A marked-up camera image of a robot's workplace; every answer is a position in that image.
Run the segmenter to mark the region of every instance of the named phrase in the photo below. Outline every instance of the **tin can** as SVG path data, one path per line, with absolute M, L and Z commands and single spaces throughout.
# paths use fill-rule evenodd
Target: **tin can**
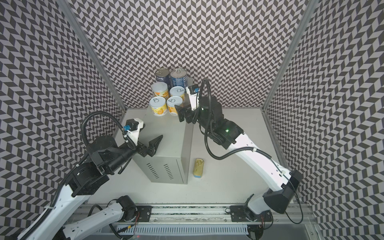
M 149 101 L 149 105 L 152 108 L 152 112 L 156 117 L 164 116 L 168 109 L 166 99 L 163 97 L 154 97 Z
M 204 160 L 197 158 L 195 160 L 195 167 L 193 168 L 193 176 L 201 178 L 203 176 Z
M 152 84 L 153 93 L 156 96 L 163 97 L 166 100 L 169 98 L 168 86 L 164 82 L 157 82 Z
M 168 90 L 172 88 L 169 76 L 169 70 L 167 68 L 159 68 L 155 72 L 156 82 L 165 82 L 168 86 Z
M 170 79 L 172 81 L 172 86 L 180 86 L 183 88 L 188 87 L 187 83 L 187 71 L 182 68 L 173 69 L 170 72 Z
M 180 86 L 173 87 L 169 90 L 169 94 L 171 97 L 179 96 L 183 99 L 183 101 L 185 100 L 185 93 L 184 93 L 183 87 L 180 87 Z
M 183 104 L 183 99 L 181 97 L 179 97 L 179 96 L 170 97 L 167 100 L 167 106 L 169 109 L 169 113 L 173 116 L 177 116 L 177 111 L 176 111 L 175 105 L 182 106 L 182 104 Z

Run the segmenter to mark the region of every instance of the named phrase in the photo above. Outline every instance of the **black and white patterned wallpaper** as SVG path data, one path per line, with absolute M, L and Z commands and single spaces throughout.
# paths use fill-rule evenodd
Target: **black and white patterned wallpaper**
M 268 108 L 326 239 L 383 239 L 383 9 L 321 0 Z
M 68 0 L 127 107 L 154 71 L 213 81 L 226 107 L 262 106 L 308 0 Z
M 1 1 L 0 32 L 0 235 L 10 235 L 82 157 L 81 119 L 122 110 L 53 0 Z M 92 124 L 90 137 L 114 130 Z

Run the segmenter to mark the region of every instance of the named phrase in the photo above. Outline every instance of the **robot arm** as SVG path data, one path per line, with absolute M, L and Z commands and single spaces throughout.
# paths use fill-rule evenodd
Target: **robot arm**
M 204 84 L 208 96 L 202 96 Z M 303 179 L 298 171 L 284 168 L 259 149 L 237 124 L 224 118 L 222 106 L 211 96 L 209 82 L 205 79 L 201 87 L 194 84 L 186 89 L 190 105 L 176 106 L 179 121 L 198 123 L 205 129 L 204 140 L 208 153 L 215 159 L 236 154 L 255 170 L 268 184 L 269 190 L 261 196 L 251 196 L 245 204 L 248 219 L 253 220 L 266 210 L 283 214 Z M 230 152 L 222 157 L 213 155 L 207 138 L 228 149 Z
M 108 116 L 108 113 L 102 112 L 102 115 Z M 140 119 L 127 120 L 126 126 L 121 127 L 126 142 L 119 147 L 111 136 L 98 136 L 92 143 L 86 144 L 87 157 L 66 175 L 61 183 L 62 188 L 59 187 L 58 193 L 54 196 L 56 203 L 53 207 L 47 207 L 33 224 L 18 235 L 17 239 L 81 240 L 120 219 L 132 220 L 136 206 L 128 196 L 122 196 L 110 207 L 79 222 L 63 226 L 75 210 L 109 180 L 109 174 L 113 175 L 119 168 L 118 174 L 122 173 L 134 154 L 153 156 L 156 153 L 163 136 L 153 139 L 149 142 L 149 147 L 146 147 L 138 141 L 139 133 L 144 126 Z

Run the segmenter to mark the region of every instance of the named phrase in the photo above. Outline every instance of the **cable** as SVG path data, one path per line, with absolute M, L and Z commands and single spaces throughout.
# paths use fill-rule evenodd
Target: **cable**
M 273 225 L 273 215 L 272 215 L 272 212 L 271 212 L 271 210 L 269 210 L 269 213 L 271 214 L 271 217 L 272 217 L 272 222 L 271 222 L 271 225 L 269 225 L 267 228 L 265 228 L 265 222 L 264 222 L 264 230 L 267 230 L 267 229 L 269 229 L 270 227 L 272 227 L 272 225 Z
M 85 144 L 85 146 L 89 145 L 89 142 L 88 142 L 88 139 L 87 139 L 87 136 L 86 136 L 86 125 L 88 123 L 88 121 L 95 115 L 104 115 L 104 116 L 107 116 L 109 118 L 111 118 L 116 124 L 117 126 L 120 128 L 120 130 L 123 132 L 124 134 L 124 130 L 123 130 L 123 127 L 122 125 L 120 124 L 119 120 L 117 120 L 113 115 L 111 115 L 110 113 L 107 113 L 107 112 L 104 112 L 104 111 L 97 111 L 97 112 L 92 112 L 90 113 L 88 116 L 86 116 L 84 118 L 84 120 L 82 121 L 82 123 L 80 124 L 80 129 L 81 129 L 81 136 L 82 136 L 82 139 L 83 139 L 83 142 Z M 135 150 L 136 149 L 136 145 L 135 143 L 132 141 L 132 139 L 130 139 L 128 137 L 128 143 L 126 143 L 128 145 L 129 148 L 131 148 L 132 150 Z M 88 158 L 89 154 L 86 153 L 83 158 L 79 161 L 79 163 L 77 163 L 77 165 L 80 165 L 82 164 L 87 158 Z M 64 187 L 65 185 L 65 182 L 67 181 L 68 177 L 73 173 L 73 171 L 77 168 L 77 166 L 75 166 L 73 169 L 71 169 L 69 171 L 69 173 L 67 173 L 63 180 L 60 182 L 60 184 L 58 185 L 57 187 L 57 190 L 55 192 L 55 194 L 53 195 L 52 197 L 52 200 L 51 200 L 51 203 L 50 203 L 50 208 L 48 208 L 44 213 L 43 215 L 39 218 L 39 220 L 37 220 L 36 223 L 34 223 L 34 225 L 30 228 L 30 230 L 28 230 L 22 237 L 20 240 L 25 240 L 27 239 L 40 225 L 41 223 L 48 217 L 48 215 L 52 212 L 52 209 L 55 207 L 56 205 L 56 202 L 57 202 L 57 199 L 59 198 L 59 195 L 60 195 L 60 192 L 62 190 L 62 188 Z
M 212 96 L 211 96 L 211 86 L 208 82 L 207 79 L 203 79 L 203 82 L 202 82 L 202 86 L 204 86 L 204 83 L 207 84 L 207 93 L 208 93 L 208 119 L 207 119 L 207 126 L 205 127 L 205 133 L 204 133 L 204 143 L 205 143 L 205 148 L 207 149 L 209 155 L 216 159 L 216 160 L 223 160 L 224 158 L 226 157 L 229 157 L 231 156 L 232 154 L 235 154 L 235 153 L 238 153 L 238 152 L 241 152 L 241 151 L 253 151 L 254 148 L 253 147 L 240 147 L 240 148 L 237 148 L 237 149 L 234 149 L 226 154 L 224 154 L 223 156 L 221 157 L 218 157 L 216 155 L 214 155 L 211 150 L 209 149 L 209 146 L 208 146 L 208 129 L 209 129 L 209 124 L 211 122 L 211 118 L 212 118 Z
M 80 160 L 80 162 L 77 164 L 77 165 L 80 165 L 82 164 L 85 159 L 88 157 L 88 154 L 85 154 L 84 157 Z M 67 181 L 68 177 L 72 174 L 72 172 L 77 168 L 77 166 L 75 166 L 73 169 L 71 169 L 69 171 L 69 173 L 67 173 L 63 180 L 60 182 L 60 184 L 58 185 L 57 187 L 57 190 L 55 192 L 55 194 L 53 195 L 52 197 L 52 200 L 51 200 L 51 203 L 50 203 L 50 208 L 48 208 L 44 214 L 41 216 L 41 218 L 39 220 L 37 220 L 37 222 L 30 228 L 30 230 L 28 230 L 28 232 L 26 232 L 22 238 L 20 240 L 25 240 L 27 239 L 39 226 L 40 224 L 48 217 L 48 215 L 52 212 L 53 208 L 55 207 L 56 205 L 56 202 L 57 202 L 57 199 L 59 198 L 59 195 L 60 195 L 60 192 L 61 192 L 61 189 L 64 187 L 65 185 L 65 182 Z
M 136 221 L 135 221 L 135 229 L 133 230 L 133 235 L 135 235 L 135 232 L 136 232 L 137 220 L 139 219 L 139 216 L 140 216 L 140 212 L 138 213 Z
M 92 215 L 92 212 L 93 212 L 93 210 L 94 210 L 95 207 L 97 207 L 100 211 L 103 210 L 99 205 L 95 204 L 95 205 L 93 205 L 93 206 L 91 207 L 91 209 L 89 210 L 88 217 Z M 120 235 L 118 234 L 118 232 L 116 231 L 116 229 L 113 227 L 112 224 L 110 224 L 109 227 L 111 228 L 111 230 L 112 230 L 112 232 L 115 234 L 115 236 L 118 237 L 119 239 L 121 239 L 121 240 L 128 240 L 128 239 L 129 239 L 129 238 L 124 238 L 124 237 L 120 236 Z
M 109 205 L 112 201 L 117 201 L 117 199 L 112 199 L 111 201 L 109 201 L 106 207 L 108 207 L 108 205 Z
M 87 217 L 89 217 L 89 216 L 92 215 L 92 212 L 93 212 L 93 210 L 94 210 L 95 207 L 97 207 L 100 211 L 103 210 L 99 205 L 95 204 L 95 205 L 93 205 L 93 206 L 91 207 L 91 209 L 89 210 L 89 213 L 88 213 L 88 216 L 87 216 Z
M 299 206 L 300 206 L 300 211 L 301 211 L 301 220 L 300 222 L 294 222 L 292 221 L 292 219 L 288 216 L 288 213 L 285 211 L 285 214 L 287 215 L 287 217 L 289 218 L 289 220 L 291 220 L 292 223 L 294 224 L 300 224 L 303 219 L 304 219 L 304 215 L 303 215 L 303 210 L 301 209 L 301 204 L 300 204 L 300 200 L 299 200 L 299 197 L 297 196 L 297 193 L 295 192 L 295 197 L 296 197 L 296 201 L 299 203 Z
M 284 176 L 284 177 L 288 180 L 288 182 L 291 184 L 291 186 L 292 186 L 292 190 L 293 190 L 294 193 L 295 193 L 296 201 L 299 203 L 299 206 L 300 206 L 301 220 L 300 220 L 300 222 L 294 222 L 294 221 L 292 221 L 292 219 L 288 216 L 288 213 L 287 213 L 287 212 L 285 212 L 285 214 L 287 215 L 287 217 L 289 218 L 289 220 L 291 220 L 292 223 L 294 223 L 294 224 L 300 224 L 300 223 L 303 221 L 303 219 L 304 219 L 304 214 L 303 214 L 303 209 L 301 208 L 301 204 L 300 204 L 299 196 L 297 195 L 297 191 L 295 190 L 295 187 L 293 186 L 292 182 L 291 182 L 291 181 L 290 181 L 290 180 L 283 174 L 283 172 L 282 172 L 282 171 L 280 170 L 280 168 L 276 165 L 275 161 L 272 160 L 272 157 L 271 157 L 269 154 L 267 154 L 266 152 L 263 152 L 263 151 L 260 150 L 260 149 L 258 149 L 256 152 L 258 152 L 258 153 L 264 155 L 266 158 L 268 158 L 268 159 L 274 164 L 274 166 L 276 167 L 276 169 L 279 170 L 280 174 L 281 174 L 282 176 Z
M 121 123 L 119 122 L 119 120 L 117 118 L 115 118 L 112 114 L 110 113 L 107 113 L 107 112 L 104 112 L 104 111 L 96 111 L 96 112 L 92 112 L 90 113 L 88 116 L 86 116 L 84 118 L 84 120 L 81 122 L 80 124 L 80 129 L 81 129 L 81 137 L 83 139 L 83 142 L 85 144 L 85 146 L 89 145 L 89 141 L 88 141 L 88 138 L 87 138 L 87 130 L 86 130 L 86 127 L 87 127 L 87 123 L 88 121 L 93 117 L 93 116 L 96 116 L 96 115 L 103 115 L 103 116 L 107 116 L 109 117 L 110 119 L 112 119 L 112 121 L 119 127 L 119 129 L 121 130 L 122 134 L 125 135 L 125 132 L 124 132 L 124 129 L 121 125 Z M 130 138 L 130 137 L 125 137 L 124 138 L 125 140 L 127 140 L 128 142 L 126 142 L 127 146 L 132 149 L 132 150 L 135 150 L 136 149 L 136 144 L 133 142 L 133 140 Z

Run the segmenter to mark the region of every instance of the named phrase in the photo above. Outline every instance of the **ventilation slot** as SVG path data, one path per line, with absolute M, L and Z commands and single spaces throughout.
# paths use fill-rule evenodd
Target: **ventilation slot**
M 152 165 L 150 163 L 147 164 L 149 170 L 152 172 L 153 176 L 155 176 L 155 178 L 159 178 L 159 175 L 156 173 L 155 169 L 152 167 Z
M 128 225 L 119 225 L 118 230 Z M 134 228 L 129 228 L 122 233 L 133 233 Z M 240 224 L 231 225 L 194 225 L 194 226 L 183 226 L 180 225 L 158 225 L 158 226 L 136 226 L 135 234 L 141 235 L 244 235 L 248 234 L 246 226 Z
M 168 174 L 169 179 L 173 179 L 173 176 L 172 176 L 172 173 L 171 173 L 171 171 L 170 171 L 170 169 L 169 169 L 168 164 L 165 164 L 165 165 L 164 165 L 164 168 L 165 168 L 166 171 L 167 171 L 167 174 Z

